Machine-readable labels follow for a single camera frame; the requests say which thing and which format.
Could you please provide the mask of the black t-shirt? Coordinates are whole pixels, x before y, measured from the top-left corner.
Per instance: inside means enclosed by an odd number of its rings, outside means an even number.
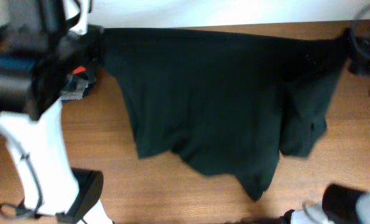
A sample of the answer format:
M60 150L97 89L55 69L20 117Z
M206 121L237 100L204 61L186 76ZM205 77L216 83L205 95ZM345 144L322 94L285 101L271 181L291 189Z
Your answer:
M138 156L171 151L203 175L233 175L252 200L270 187L280 156L308 157L326 132L349 54L347 33L107 29L103 43Z

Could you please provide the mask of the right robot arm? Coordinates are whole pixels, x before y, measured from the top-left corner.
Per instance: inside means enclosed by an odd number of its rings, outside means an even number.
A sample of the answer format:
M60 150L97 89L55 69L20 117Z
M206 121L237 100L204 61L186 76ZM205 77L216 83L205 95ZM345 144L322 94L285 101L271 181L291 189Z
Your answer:
M356 28L352 27L346 36L351 41L349 71L370 77L370 34L359 37ZM331 184L321 203L304 203L302 209L287 211L278 223L370 223L370 191Z

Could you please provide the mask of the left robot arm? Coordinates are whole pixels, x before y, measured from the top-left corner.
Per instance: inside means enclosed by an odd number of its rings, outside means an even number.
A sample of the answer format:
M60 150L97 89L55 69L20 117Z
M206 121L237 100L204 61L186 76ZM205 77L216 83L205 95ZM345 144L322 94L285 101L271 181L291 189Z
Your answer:
M6 220L110 223L100 200L103 174L71 167L62 134L61 92L78 68L102 61L103 28L91 1L9 1L0 26L0 135L24 189L0 203Z

